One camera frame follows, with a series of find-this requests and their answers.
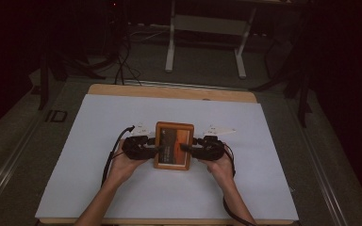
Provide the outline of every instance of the black cable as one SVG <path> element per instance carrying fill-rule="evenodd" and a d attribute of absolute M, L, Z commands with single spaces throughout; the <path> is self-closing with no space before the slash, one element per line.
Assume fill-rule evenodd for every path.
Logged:
<path fill-rule="evenodd" d="M 115 159 L 117 156 L 122 155 L 122 154 L 123 153 L 118 153 L 118 154 L 114 155 L 111 159 Z"/>
<path fill-rule="evenodd" d="M 128 71 L 131 73 L 131 76 L 133 77 L 133 78 L 129 78 L 129 79 L 135 79 L 135 80 L 137 80 L 137 82 L 140 84 L 140 86 L 142 86 L 142 83 L 141 83 L 140 80 L 138 79 L 138 78 L 140 77 L 140 75 L 141 75 L 141 72 L 138 71 L 137 69 L 131 68 L 126 61 L 125 61 L 123 64 L 124 64 L 124 66 L 128 69 Z M 132 72 L 132 70 L 136 71 L 136 72 L 138 73 L 138 75 L 135 75 L 135 74 Z"/>
<path fill-rule="evenodd" d="M 104 68 L 104 69 L 102 69 L 101 71 L 96 72 L 96 73 L 102 73 L 102 72 L 105 72 L 105 71 L 107 71 L 107 70 L 109 70 L 109 69 L 113 68 L 113 66 L 114 66 L 114 65 L 116 65 L 116 62 L 111 63 L 111 65 L 107 66 L 106 68 Z"/>
<path fill-rule="evenodd" d="M 225 154 L 227 154 L 227 156 L 228 156 L 228 157 L 230 158 L 230 160 L 231 160 L 231 164 L 232 164 L 232 176 L 234 177 L 235 174 L 237 173 L 237 172 L 235 171 L 234 152 L 232 151 L 232 149 L 231 149 L 228 145 L 226 145 L 226 144 L 224 144 L 224 145 L 225 145 L 225 147 L 227 147 L 227 149 L 231 152 L 231 154 L 230 154 L 229 152 L 225 151 Z"/>
<path fill-rule="evenodd" d="M 116 73 L 116 77 L 114 78 L 114 85 L 117 85 L 117 79 L 119 78 L 119 75 L 121 76 L 121 78 L 122 78 L 122 83 L 123 83 L 123 85 L 124 85 L 123 65 L 125 64 L 125 62 L 127 61 L 128 57 L 129 57 L 129 55 L 130 55 L 130 50 L 129 50 L 129 48 L 128 48 L 127 45 L 125 45 L 124 43 L 123 43 L 123 45 L 125 46 L 127 52 L 126 52 L 125 58 L 123 59 L 123 62 L 121 61 L 121 56 L 119 55 L 120 68 L 119 68 L 119 70 L 118 70 L 117 73 Z"/>
<path fill-rule="evenodd" d="M 238 221 L 239 223 L 242 223 L 243 225 L 246 225 L 246 226 L 256 226 L 255 224 L 253 224 L 253 223 L 251 223 L 251 222 L 249 222 L 249 221 L 247 221 L 247 220 L 245 220 L 245 219 L 243 219 L 243 218 L 240 218 L 240 217 L 238 217 L 237 215 L 235 215 L 235 214 L 229 209 L 229 207 L 228 207 L 228 205 L 227 205 L 227 202 L 225 201 L 225 198 L 222 198 L 222 205 L 224 206 L 224 209 L 225 209 L 225 211 L 227 212 L 227 214 L 228 214 L 231 218 L 233 218 L 233 219 L 235 219 L 236 221 Z"/>
<path fill-rule="evenodd" d="M 66 61 L 70 67 L 73 67 L 73 68 L 81 71 L 83 74 L 85 74 L 88 77 L 95 78 L 95 79 L 106 79 L 105 77 L 103 77 L 101 75 L 93 73 L 92 71 L 90 71 L 89 69 L 85 68 L 83 65 L 78 63 L 75 59 L 70 58 L 69 56 L 67 56 L 66 54 L 64 54 L 63 52 L 61 52 L 59 50 L 54 50 L 54 53 L 56 55 L 58 55 L 62 60 Z"/>
<path fill-rule="evenodd" d="M 111 150 L 110 154 L 108 155 L 108 158 L 107 158 L 107 163 L 105 164 L 105 169 L 104 169 L 104 174 L 102 176 L 102 184 L 101 186 L 104 184 L 106 178 L 107 178 L 107 172 L 108 172 L 108 168 L 110 166 L 110 162 L 111 160 L 114 158 L 114 157 L 117 157 L 118 155 L 114 156 L 114 153 L 116 152 L 116 147 L 117 145 L 119 145 L 119 142 L 120 142 L 120 139 L 122 138 L 122 136 L 125 134 L 125 132 L 130 132 L 135 128 L 135 126 L 131 126 L 131 127 L 128 127 L 128 128 L 125 128 L 120 134 L 119 134 L 119 137 L 117 137 L 117 140 L 116 140 L 116 143 L 114 144 L 114 147 L 113 149 Z"/>
<path fill-rule="evenodd" d="M 111 53 L 107 59 L 105 59 L 102 62 L 99 63 L 95 63 L 95 64 L 89 64 L 89 65 L 83 65 L 84 67 L 91 69 L 91 70 L 97 70 L 97 69 L 102 69 L 112 63 L 114 63 L 117 59 L 117 53 Z"/>

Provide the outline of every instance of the person's right hand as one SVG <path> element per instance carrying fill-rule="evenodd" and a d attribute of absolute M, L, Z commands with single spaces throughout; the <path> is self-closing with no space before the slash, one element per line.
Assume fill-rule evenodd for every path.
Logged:
<path fill-rule="evenodd" d="M 226 152 L 229 152 L 225 144 L 224 148 Z M 224 189 L 227 185 L 232 185 L 234 183 L 232 162 L 226 153 L 224 153 L 220 159 L 215 161 L 202 159 L 198 159 L 198 161 L 207 165 L 207 170 L 211 172 L 221 189 Z"/>

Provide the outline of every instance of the gray floor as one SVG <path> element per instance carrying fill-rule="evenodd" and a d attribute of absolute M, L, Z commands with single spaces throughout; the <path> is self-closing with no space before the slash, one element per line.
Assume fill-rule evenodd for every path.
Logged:
<path fill-rule="evenodd" d="M 132 77 L 130 72 L 140 73 L 139 80 L 144 86 L 177 84 L 238 90 L 269 81 L 263 61 L 263 53 L 270 43 L 266 39 L 256 37 L 248 41 L 243 55 L 249 76 L 245 80 L 238 78 L 232 48 L 204 43 L 193 43 L 192 47 L 186 41 L 177 43 L 173 72 L 165 73 L 167 46 L 161 39 L 132 42 L 127 60 L 131 71 L 124 71 L 126 77 Z M 41 195 L 84 95 L 93 83 L 112 83 L 117 69 L 118 65 L 100 72 L 107 76 L 105 81 L 79 77 L 76 73 L 66 83 L 52 80 L 51 102 L 45 111 L 37 110 L 39 96 L 27 94 L 0 121 L 0 169 L 11 153 L 22 150 L 18 164 L 12 166 L 15 171 L 5 181 L 8 182 L 5 189 L 0 191 L 0 225 L 35 224 L 34 215 Z M 38 75 L 35 72 L 30 77 L 38 83 Z M 126 84 L 137 85 L 138 82 L 127 80 Z M 284 86 L 281 84 L 255 95 L 263 106 L 300 223 L 304 226 L 362 225 L 362 189 L 315 93 L 309 94 L 312 113 L 306 114 L 307 128 L 304 129 L 296 119 L 297 100 L 284 98 Z M 50 109 L 67 111 L 66 121 L 44 121 Z"/>

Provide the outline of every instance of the white metal frame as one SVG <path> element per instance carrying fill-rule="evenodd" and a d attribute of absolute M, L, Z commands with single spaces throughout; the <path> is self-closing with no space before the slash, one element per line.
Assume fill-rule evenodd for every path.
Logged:
<path fill-rule="evenodd" d="M 172 16 L 170 19 L 170 42 L 167 52 L 165 71 L 173 71 L 174 60 L 174 32 L 178 30 L 200 31 L 225 35 L 241 35 L 239 48 L 235 49 L 235 58 L 239 72 L 239 78 L 246 78 L 245 66 L 243 65 L 242 52 L 249 37 L 252 22 L 254 20 L 256 8 L 252 8 L 249 21 L 225 20 L 216 18 L 206 18 L 175 13 L 175 0 L 172 0 Z"/>

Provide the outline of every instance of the wooden table edge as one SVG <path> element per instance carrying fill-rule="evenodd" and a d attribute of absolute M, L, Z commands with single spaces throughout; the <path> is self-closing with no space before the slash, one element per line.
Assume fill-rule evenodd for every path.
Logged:
<path fill-rule="evenodd" d="M 73 224 L 77 218 L 40 218 L 44 224 Z M 256 219 L 258 225 L 289 225 L 294 220 L 289 219 Z M 232 219 L 177 219 L 177 218 L 104 218 L 103 224 L 129 225 L 232 225 Z"/>
<path fill-rule="evenodd" d="M 257 99 L 252 92 L 216 89 L 93 84 L 90 86 L 88 94 L 257 103 Z"/>

